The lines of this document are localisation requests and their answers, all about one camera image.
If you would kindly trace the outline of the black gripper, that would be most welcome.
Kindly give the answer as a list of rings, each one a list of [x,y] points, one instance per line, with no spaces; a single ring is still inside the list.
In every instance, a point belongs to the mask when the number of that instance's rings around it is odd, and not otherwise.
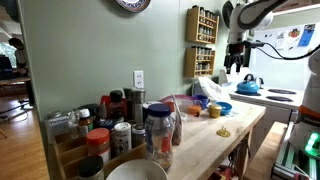
[[[229,44],[225,57],[226,73],[230,74],[231,66],[236,64],[236,72],[240,73],[241,66],[244,63],[244,45],[242,43]]]

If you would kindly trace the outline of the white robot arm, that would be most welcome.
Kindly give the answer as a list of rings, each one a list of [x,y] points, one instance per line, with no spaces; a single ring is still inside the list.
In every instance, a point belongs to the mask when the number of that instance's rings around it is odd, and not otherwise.
[[[231,67],[236,65],[236,72],[244,61],[245,48],[263,47],[263,42],[252,42],[245,38],[246,32],[269,25],[272,20],[272,11],[288,0],[257,0],[247,4],[237,4],[231,11],[229,22],[229,35],[227,53],[225,56],[224,66],[228,74],[231,73]]]

